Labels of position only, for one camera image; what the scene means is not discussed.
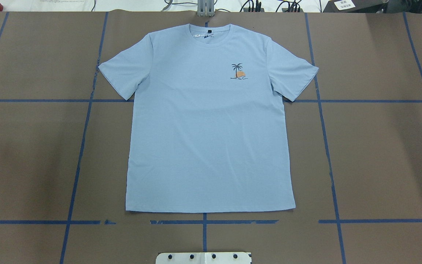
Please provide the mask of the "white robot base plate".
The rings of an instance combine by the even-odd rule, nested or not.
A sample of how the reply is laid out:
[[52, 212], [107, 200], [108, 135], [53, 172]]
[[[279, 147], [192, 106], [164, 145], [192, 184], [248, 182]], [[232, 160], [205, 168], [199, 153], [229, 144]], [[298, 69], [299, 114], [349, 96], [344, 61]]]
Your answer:
[[156, 264], [251, 264], [248, 252], [183, 252], [160, 253]]

